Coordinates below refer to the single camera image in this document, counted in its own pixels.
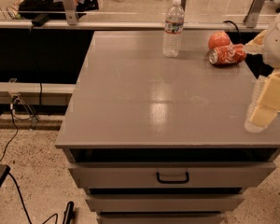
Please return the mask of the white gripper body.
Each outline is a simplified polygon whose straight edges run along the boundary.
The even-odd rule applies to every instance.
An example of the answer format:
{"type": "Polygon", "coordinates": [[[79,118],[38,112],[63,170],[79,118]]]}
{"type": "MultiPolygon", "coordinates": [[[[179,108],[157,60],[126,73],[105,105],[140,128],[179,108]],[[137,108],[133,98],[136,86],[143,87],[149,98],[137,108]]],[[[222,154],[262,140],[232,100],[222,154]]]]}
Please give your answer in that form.
{"type": "Polygon", "coordinates": [[[275,69],[280,69],[280,13],[268,26],[262,45],[263,61],[275,69]]]}

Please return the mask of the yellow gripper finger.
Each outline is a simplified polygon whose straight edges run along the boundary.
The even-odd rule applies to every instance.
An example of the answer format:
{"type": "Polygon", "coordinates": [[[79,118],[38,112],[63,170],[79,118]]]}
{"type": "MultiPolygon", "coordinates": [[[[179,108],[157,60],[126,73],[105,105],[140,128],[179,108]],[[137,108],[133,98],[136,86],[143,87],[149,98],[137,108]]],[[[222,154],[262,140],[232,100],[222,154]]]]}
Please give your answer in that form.
{"type": "Polygon", "coordinates": [[[267,31],[263,30],[258,35],[256,35],[252,40],[250,40],[248,43],[244,45],[244,52],[247,54],[261,54],[262,53],[262,47],[264,42],[264,37],[266,35],[267,31]]]}
{"type": "Polygon", "coordinates": [[[255,82],[246,118],[245,129],[260,133],[280,113],[280,70],[274,70],[267,77],[259,76],[255,82]]]}

